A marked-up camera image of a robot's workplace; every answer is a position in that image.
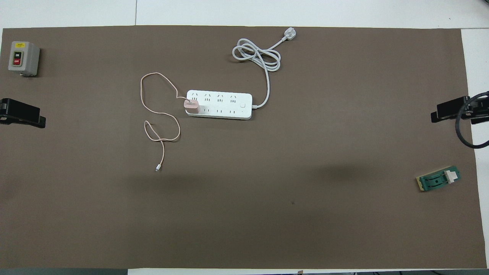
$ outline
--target black bracket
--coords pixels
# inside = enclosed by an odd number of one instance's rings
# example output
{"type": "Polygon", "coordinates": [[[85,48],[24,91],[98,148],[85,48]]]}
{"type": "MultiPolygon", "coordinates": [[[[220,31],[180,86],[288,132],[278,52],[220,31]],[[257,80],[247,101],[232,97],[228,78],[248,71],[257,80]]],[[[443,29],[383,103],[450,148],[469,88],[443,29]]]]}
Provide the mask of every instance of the black bracket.
{"type": "MultiPolygon", "coordinates": [[[[438,104],[436,112],[431,113],[431,122],[455,119],[460,108],[470,99],[470,96],[462,96],[450,101],[438,104]]],[[[462,112],[462,119],[470,119],[471,124],[489,121],[489,97],[476,99],[462,112]]]]}
{"type": "Polygon", "coordinates": [[[0,124],[26,124],[38,128],[46,127],[46,118],[40,116],[41,109],[20,101],[4,98],[0,100],[0,124]]]}

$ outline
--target pink cable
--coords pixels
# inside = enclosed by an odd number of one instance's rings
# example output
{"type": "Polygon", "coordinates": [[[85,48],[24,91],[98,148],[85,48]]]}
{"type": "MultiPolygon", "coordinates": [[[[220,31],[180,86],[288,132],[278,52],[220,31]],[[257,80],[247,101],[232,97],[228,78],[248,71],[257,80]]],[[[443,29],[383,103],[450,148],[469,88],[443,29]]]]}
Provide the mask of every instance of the pink cable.
{"type": "Polygon", "coordinates": [[[175,87],[175,85],[173,85],[173,83],[166,77],[164,76],[163,74],[159,73],[159,72],[152,72],[152,73],[148,73],[146,75],[144,75],[143,77],[141,77],[141,82],[140,82],[140,87],[141,87],[141,103],[143,104],[143,106],[150,112],[152,113],[155,113],[155,114],[160,114],[160,115],[167,115],[171,118],[173,118],[175,120],[175,122],[177,123],[177,126],[178,126],[178,134],[176,137],[174,138],[161,138],[158,133],[153,129],[153,127],[151,126],[151,123],[149,123],[147,120],[144,121],[144,132],[146,133],[146,135],[148,136],[149,139],[151,139],[152,141],[157,141],[157,142],[161,142],[161,147],[163,147],[163,154],[161,156],[161,161],[159,162],[159,165],[156,167],[156,171],[159,170],[159,168],[161,167],[161,165],[163,164],[163,159],[165,158],[165,144],[163,143],[164,141],[175,141],[176,139],[178,139],[180,137],[180,133],[181,133],[181,129],[180,129],[180,123],[178,122],[177,118],[174,117],[173,115],[171,114],[168,114],[168,113],[165,113],[165,112],[155,112],[153,110],[151,110],[150,108],[148,108],[148,106],[146,106],[146,104],[144,104],[144,99],[143,99],[143,79],[146,78],[147,76],[149,75],[152,75],[152,74],[159,74],[161,76],[163,76],[164,79],[166,79],[168,81],[168,83],[170,83],[170,85],[172,85],[173,89],[175,89],[175,92],[177,93],[176,95],[176,98],[183,98],[185,100],[188,100],[188,98],[186,97],[183,97],[183,96],[178,96],[178,89],[175,87]],[[153,131],[153,133],[158,137],[158,138],[152,138],[150,136],[150,134],[148,133],[148,129],[146,128],[146,126],[149,126],[151,131],[153,131]]]}

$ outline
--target power cord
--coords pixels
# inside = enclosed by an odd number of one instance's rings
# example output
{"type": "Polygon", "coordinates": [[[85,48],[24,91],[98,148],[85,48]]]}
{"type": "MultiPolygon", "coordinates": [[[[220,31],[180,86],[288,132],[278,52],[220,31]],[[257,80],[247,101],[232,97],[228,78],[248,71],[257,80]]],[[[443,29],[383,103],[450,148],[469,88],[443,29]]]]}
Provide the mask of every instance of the power cord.
{"type": "Polygon", "coordinates": [[[470,148],[473,148],[473,149],[480,149],[480,148],[484,148],[486,146],[489,145],[489,140],[482,143],[482,144],[479,144],[479,145],[474,145],[470,142],[468,142],[463,136],[462,136],[462,133],[460,133],[460,119],[462,118],[462,114],[464,113],[465,109],[467,108],[467,106],[469,106],[472,102],[474,102],[477,98],[479,97],[483,97],[483,96],[489,96],[489,91],[487,92],[482,92],[478,95],[475,95],[474,97],[472,97],[471,99],[467,100],[463,105],[462,107],[460,108],[458,114],[457,114],[457,118],[455,119],[455,132],[457,133],[457,137],[460,139],[460,141],[465,144],[465,146],[467,147],[470,147],[470,148]]]}
{"type": "Polygon", "coordinates": [[[164,142],[165,141],[176,141],[180,137],[181,129],[180,129],[180,123],[178,122],[178,120],[177,120],[176,117],[174,117],[171,114],[165,113],[165,112],[155,112],[155,111],[151,110],[150,108],[148,108],[148,106],[146,106],[146,104],[144,104],[144,98],[143,98],[143,79],[146,78],[147,76],[150,76],[150,75],[153,75],[153,74],[159,74],[159,75],[161,75],[164,79],[166,79],[166,81],[168,81],[168,83],[170,83],[170,85],[172,85],[173,89],[175,89],[175,92],[177,93],[176,98],[182,98],[182,99],[187,100],[188,102],[190,102],[190,100],[188,98],[186,98],[186,97],[178,96],[178,89],[175,87],[175,85],[173,85],[173,83],[166,76],[164,76],[163,74],[161,74],[159,72],[148,73],[148,74],[144,75],[143,77],[141,77],[141,82],[140,82],[140,84],[141,84],[140,85],[140,87],[141,87],[141,103],[143,104],[143,106],[148,111],[150,111],[152,113],[160,114],[160,115],[167,115],[167,116],[173,118],[175,120],[175,122],[177,123],[177,126],[178,126],[178,134],[177,134],[176,137],[174,137],[174,138],[161,138],[158,135],[158,133],[153,129],[153,127],[151,126],[151,123],[149,123],[147,120],[144,121],[144,132],[146,132],[146,135],[148,136],[148,138],[151,139],[152,141],[161,142],[161,147],[163,147],[163,154],[161,156],[161,161],[156,166],[156,171],[158,171],[161,168],[161,165],[163,164],[163,159],[165,158],[165,144],[164,144],[164,142]],[[148,133],[147,126],[150,127],[151,131],[156,135],[157,138],[152,138],[150,136],[150,134],[148,133]]]}
{"type": "Polygon", "coordinates": [[[292,40],[296,35],[295,29],[290,27],[284,32],[284,37],[277,42],[275,45],[271,46],[268,49],[261,49],[258,46],[256,46],[251,40],[246,39],[246,38],[241,38],[238,40],[238,43],[236,44],[236,47],[233,48],[233,57],[236,58],[239,61],[246,61],[250,60],[263,68],[265,70],[265,77],[267,78],[267,96],[265,97],[265,100],[263,101],[262,104],[260,105],[252,105],[252,109],[258,109],[265,105],[265,103],[268,101],[268,98],[270,97],[270,79],[268,77],[268,72],[269,71],[277,71],[280,68],[280,53],[274,50],[275,47],[280,45],[285,40],[292,40]],[[263,56],[267,56],[271,59],[273,59],[273,62],[267,62],[263,60],[263,56]]]}

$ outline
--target white power strip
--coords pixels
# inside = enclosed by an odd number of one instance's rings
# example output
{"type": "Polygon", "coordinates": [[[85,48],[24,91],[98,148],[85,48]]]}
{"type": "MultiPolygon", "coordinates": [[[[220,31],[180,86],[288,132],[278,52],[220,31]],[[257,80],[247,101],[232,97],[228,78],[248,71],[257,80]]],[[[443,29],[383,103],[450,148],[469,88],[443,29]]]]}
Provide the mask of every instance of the white power strip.
{"type": "Polygon", "coordinates": [[[190,90],[187,98],[199,102],[199,112],[189,116],[250,119],[253,98],[248,93],[190,90]]]}

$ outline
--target white table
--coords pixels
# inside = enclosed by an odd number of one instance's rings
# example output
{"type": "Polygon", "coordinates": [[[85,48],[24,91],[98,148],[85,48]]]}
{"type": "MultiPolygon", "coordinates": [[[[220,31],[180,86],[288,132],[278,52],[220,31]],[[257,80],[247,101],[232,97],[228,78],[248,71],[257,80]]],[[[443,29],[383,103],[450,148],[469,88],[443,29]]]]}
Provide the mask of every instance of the white table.
{"type": "MultiPolygon", "coordinates": [[[[112,25],[461,28],[468,93],[474,96],[489,90],[489,4],[483,0],[0,0],[1,30],[112,25]]],[[[477,144],[486,141],[489,123],[472,126],[472,137],[477,144]]],[[[489,147],[475,150],[475,157],[489,263],[489,147]]],[[[287,274],[300,268],[136,269],[129,274],[287,274]]],[[[368,270],[309,269],[304,273],[341,271],[368,270]]]]}

